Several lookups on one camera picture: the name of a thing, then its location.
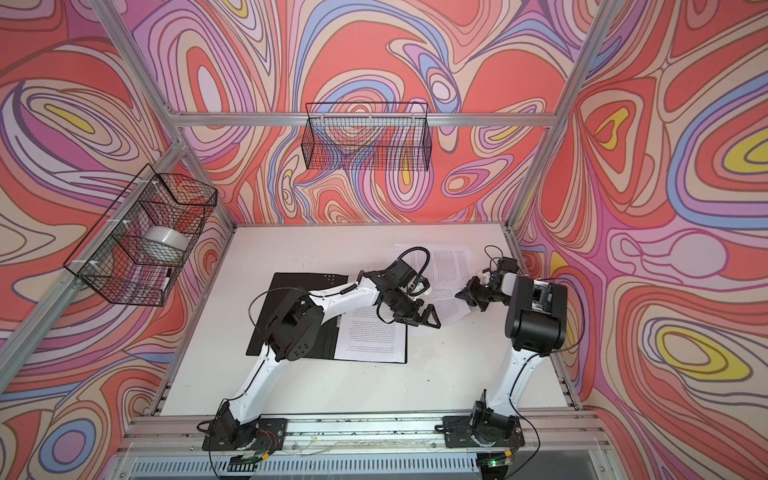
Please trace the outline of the printed paper sheet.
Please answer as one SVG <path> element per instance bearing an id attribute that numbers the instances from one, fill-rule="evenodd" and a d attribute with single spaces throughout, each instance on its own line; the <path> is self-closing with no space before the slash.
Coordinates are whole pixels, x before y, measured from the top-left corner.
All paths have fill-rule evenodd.
<path id="1" fill-rule="evenodd" d="M 397 243 L 394 253 L 401 257 L 416 272 L 422 271 L 432 291 L 463 289 L 474 275 L 474 260 L 468 245 L 426 244 L 420 248 Z"/>
<path id="2" fill-rule="evenodd" d="M 343 314 L 333 354 L 338 361 L 406 364 L 407 326 L 386 318 L 376 307 Z"/>
<path id="3" fill-rule="evenodd" d="M 419 299 L 424 301 L 425 306 L 431 304 L 435 307 L 441 330 L 457 324 L 471 313 L 466 301 L 456 298 L 455 292 L 450 289 L 431 289 Z"/>

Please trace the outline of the orange and black folder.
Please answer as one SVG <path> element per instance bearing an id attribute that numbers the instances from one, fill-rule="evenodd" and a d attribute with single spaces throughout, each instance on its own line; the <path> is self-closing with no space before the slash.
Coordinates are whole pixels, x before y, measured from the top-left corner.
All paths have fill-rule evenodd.
<path id="1" fill-rule="evenodd" d="M 276 273 L 257 316 L 248 356 L 405 364 L 406 327 L 420 318 L 422 299 L 408 290 L 412 275 Z"/>

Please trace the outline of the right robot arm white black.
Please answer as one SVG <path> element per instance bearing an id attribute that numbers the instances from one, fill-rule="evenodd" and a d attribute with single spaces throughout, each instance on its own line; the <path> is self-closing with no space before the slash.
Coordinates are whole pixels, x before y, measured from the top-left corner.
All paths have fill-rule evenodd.
<path id="1" fill-rule="evenodd" d="M 480 447 L 523 444 L 520 400 L 537 367 L 565 343 L 567 295 L 563 285 L 519 273 L 517 261 L 505 256 L 455 294 L 482 312 L 492 303 L 507 307 L 503 333 L 508 350 L 491 387 L 467 419 L 449 427 L 451 435 L 468 435 Z"/>

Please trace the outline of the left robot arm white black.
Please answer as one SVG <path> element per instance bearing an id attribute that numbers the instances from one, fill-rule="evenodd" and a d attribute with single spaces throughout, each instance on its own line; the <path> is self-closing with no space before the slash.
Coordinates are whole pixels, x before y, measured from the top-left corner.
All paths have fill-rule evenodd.
<path id="1" fill-rule="evenodd" d="M 283 371 L 310 353 L 326 322 L 358 308 L 385 306 L 394 323 L 439 329 L 436 308 L 422 299 L 428 289 L 423 272 L 403 259 L 384 270 L 362 271 L 354 281 L 324 290 L 284 287 L 286 295 L 280 303 L 256 322 L 260 350 L 243 386 L 234 397 L 222 400 L 207 427 L 199 428 L 205 434 L 203 449 L 241 450 L 252 443 L 257 421 Z"/>

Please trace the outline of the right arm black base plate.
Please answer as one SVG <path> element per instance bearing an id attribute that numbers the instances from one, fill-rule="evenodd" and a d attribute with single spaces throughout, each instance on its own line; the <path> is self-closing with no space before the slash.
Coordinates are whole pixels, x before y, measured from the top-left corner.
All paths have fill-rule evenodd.
<path id="1" fill-rule="evenodd" d="M 447 448 L 505 448 L 516 451 L 526 440 L 516 416 L 503 417 L 502 423 L 481 421 L 470 424 L 468 416 L 443 416 L 434 427 L 441 434 Z"/>

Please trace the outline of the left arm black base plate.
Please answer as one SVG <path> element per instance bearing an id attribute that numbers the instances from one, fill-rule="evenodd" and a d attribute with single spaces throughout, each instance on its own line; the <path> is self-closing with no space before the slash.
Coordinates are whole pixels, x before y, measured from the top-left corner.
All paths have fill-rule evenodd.
<path id="1" fill-rule="evenodd" d="M 203 451 L 254 451 L 274 453 L 282 450 L 287 432 L 286 418 L 258 419 L 245 425 L 217 419 L 204 430 Z"/>

